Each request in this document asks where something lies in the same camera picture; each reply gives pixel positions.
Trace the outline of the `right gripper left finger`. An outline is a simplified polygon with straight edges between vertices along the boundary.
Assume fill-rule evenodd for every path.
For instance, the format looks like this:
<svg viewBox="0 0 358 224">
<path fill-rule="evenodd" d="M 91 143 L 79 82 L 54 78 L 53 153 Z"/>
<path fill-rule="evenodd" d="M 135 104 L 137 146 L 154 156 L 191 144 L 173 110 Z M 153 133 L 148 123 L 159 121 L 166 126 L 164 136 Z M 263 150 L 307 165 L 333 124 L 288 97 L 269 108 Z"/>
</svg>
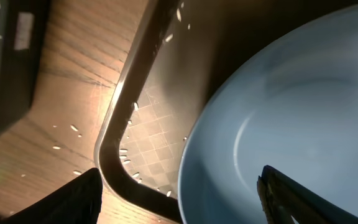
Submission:
<svg viewBox="0 0 358 224">
<path fill-rule="evenodd" d="M 1 221 L 4 224 L 97 224 L 103 182 L 91 168 L 37 203 Z"/>
</svg>

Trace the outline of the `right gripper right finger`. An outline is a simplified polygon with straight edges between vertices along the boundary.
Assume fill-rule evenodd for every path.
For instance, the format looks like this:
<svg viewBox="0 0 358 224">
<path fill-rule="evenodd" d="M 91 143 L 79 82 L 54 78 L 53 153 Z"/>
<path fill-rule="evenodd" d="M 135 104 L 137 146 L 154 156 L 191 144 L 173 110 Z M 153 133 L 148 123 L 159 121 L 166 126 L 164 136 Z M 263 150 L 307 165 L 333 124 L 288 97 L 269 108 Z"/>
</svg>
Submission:
<svg viewBox="0 0 358 224">
<path fill-rule="evenodd" d="M 268 224 L 358 224 L 358 217 L 335 206 L 298 182 L 264 166 L 257 192 Z"/>
</svg>

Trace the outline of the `dark blue plate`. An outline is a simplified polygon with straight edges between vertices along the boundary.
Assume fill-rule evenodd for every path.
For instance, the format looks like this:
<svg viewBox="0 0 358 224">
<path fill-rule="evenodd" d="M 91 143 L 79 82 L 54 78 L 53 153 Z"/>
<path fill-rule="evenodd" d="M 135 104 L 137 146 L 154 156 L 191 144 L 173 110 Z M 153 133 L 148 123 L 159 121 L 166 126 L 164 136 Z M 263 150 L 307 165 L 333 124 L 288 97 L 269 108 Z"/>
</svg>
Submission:
<svg viewBox="0 0 358 224">
<path fill-rule="evenodd" d="M 183 221 L 265 223 L 266 165 L 358 217 L 358 4 L 287 33 L 218 89 L 183 152 Z"/>
</svg>

